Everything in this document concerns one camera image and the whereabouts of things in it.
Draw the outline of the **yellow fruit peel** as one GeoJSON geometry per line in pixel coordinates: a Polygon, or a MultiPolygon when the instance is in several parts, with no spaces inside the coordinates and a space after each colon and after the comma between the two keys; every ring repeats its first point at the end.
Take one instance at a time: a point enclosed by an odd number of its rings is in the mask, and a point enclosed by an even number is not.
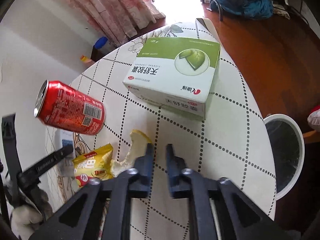
{"type": "Polygon", "coordinates": [[[151,139],[143,132],[133,129],[130,133],[131,146],[126,157],[122,161],[111,160],[111,174],[114,178],[119,176],[125,170],[133,168],[135,160],[142,157],[148,144],[151,144],[151,139]]]}

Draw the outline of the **pink floral curtain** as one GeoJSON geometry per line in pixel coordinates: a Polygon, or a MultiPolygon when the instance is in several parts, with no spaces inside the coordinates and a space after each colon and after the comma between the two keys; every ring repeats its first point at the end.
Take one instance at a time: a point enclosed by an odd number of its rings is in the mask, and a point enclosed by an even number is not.
{"type": "Polygon", "coordinates": [[[65,0],[87,22],[119,47],[137,35],[138,29],[165,18],[152,0],[65,0]]]}

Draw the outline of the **green white medicine box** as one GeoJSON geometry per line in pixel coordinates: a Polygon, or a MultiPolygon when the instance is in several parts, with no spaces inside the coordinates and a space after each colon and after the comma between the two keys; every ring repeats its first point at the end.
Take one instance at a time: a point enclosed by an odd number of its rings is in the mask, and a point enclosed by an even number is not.
{"type": "Polygon", "coordinates": [[[142,100],[205,119],[220,48],[195,38],[148,38],[123,84],[142,100]]]}

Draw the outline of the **pink cushion corner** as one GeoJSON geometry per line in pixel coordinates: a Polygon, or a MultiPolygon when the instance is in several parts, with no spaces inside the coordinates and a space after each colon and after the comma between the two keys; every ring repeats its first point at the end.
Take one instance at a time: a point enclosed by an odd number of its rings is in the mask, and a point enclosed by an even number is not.
{"type": "Polygon", "coordinates": [[[317,132],[320,132],[320,106],[316,106],[311,110],[308,116],[308,125],[317,132]]]}

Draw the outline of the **floral patterned tablecloth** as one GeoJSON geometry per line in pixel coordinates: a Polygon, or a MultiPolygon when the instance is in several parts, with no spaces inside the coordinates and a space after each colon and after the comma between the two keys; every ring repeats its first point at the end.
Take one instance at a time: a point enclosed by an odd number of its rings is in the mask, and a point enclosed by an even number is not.
{"type": "Polygon", "coordinates": [[[206,178],[229,178],[269,218],[276,211],[276,172],[262,114],[235,62],[224,49],[210,90],[205,119],[139,99],[123,85],[146,42],[146,35],[107,54],[69,84],[103,102],[106,121],[95,136],[76,134],[81,153],[111,144],[113,156],[128,153],[130,133],[140,130],[153,142],[155,159],[148,198],[134,199],[132,239],[188,239],[188,202],[168,189],[165,148],[172,144],[187,166],[206,178]]]}

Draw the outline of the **red soda can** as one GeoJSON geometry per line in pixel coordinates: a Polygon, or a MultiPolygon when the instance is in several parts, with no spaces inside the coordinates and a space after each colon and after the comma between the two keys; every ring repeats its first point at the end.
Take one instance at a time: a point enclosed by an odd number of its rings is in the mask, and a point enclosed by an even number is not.
{"type": "Polygon", "coordinates": [[[102,102],[60,82],[44,81],[34,117],[43,124],[84,135],[96,135],[105,121],[102,102]]]}

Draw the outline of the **blue capped bottle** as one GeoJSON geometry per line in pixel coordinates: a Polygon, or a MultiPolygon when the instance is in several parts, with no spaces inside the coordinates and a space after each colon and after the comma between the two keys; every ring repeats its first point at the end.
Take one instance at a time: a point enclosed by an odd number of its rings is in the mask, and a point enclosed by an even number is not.
{"type": "Polygon", "coordinates": [[[91,60],[97,62],[109,53],[107,48],[107,42],[107,37],[101,37],[95,42],[95,44],[92,47],[91,60]]]}

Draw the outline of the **white round trash bin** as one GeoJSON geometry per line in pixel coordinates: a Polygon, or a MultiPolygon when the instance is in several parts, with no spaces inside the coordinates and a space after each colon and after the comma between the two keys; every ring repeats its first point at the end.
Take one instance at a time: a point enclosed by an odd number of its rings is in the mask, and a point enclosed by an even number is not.
{"type": "Polygon", "coordinates": [[[300,127],[288,115],[269,115],[264,124],[273,153],[276,200],[279,200],[290,192],[301,174],[305,158],[304,139],[300,127]]]}

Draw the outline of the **yellow panda snack bag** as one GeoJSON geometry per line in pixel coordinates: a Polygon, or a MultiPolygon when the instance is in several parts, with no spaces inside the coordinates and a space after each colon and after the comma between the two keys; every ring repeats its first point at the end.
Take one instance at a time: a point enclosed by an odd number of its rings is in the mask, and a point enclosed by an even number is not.
{"type": "Polygon", "coordinates": [[[111,160],[113,147],[107,144],[89,153],[77,156],[72,160],[74,177],[79,188],[85,186],[91,179],[112,179],[111,160]]]}

